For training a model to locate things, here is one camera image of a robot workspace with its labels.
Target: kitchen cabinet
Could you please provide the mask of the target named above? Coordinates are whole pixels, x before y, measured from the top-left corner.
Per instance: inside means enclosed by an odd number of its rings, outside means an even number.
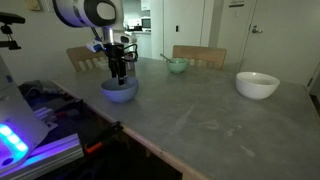
[[[141,11],[150,11],[150,0],[141,0]]]
[[[151,34],[147,32],[133,34],[137,38],[139,57],[152,58]]]

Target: blue bowl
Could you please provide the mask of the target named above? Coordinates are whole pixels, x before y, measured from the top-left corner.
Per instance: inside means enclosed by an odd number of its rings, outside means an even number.
[[[125,77],[125,84],[119,85],[118,78],[112,78],[101,84],[102,93],[112,102],[125,103],[134,98],[139,88],[135,77]]]

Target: cable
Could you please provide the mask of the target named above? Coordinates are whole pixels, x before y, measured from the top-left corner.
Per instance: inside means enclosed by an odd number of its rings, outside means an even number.
[[[130,47],[134,47],[133,51],[128,51],[126,53],[124,53],[123,57],[121,58],[123,61],[125,62],[137,62],[138,61],[138,45],[137,44],[132,44],[130,46],[127,46],[124,48],[124,50],[130,48]]]
[[[97,33],[96,29],[92,27],[91,30],[92,30],[94,36],[96,37],[96,39],[101,41],[101,38],[99,37],[99,34]]]

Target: wooden chair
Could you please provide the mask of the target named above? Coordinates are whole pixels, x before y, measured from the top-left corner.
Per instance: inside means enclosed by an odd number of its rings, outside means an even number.
[[[84,46],[69,48],[67,54],[77,72],[96,68],[98,61],[107,59],[103,52],[94,53]]]
[[[227,50],[200,46],[173,46],[173,58],[190,59],[191,66],[221,70]]]

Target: doorway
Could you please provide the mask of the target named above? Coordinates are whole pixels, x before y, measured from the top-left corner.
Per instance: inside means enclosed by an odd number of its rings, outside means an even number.
[[[320,1],[256,0],[240,71],[308,86],[320,62]]]

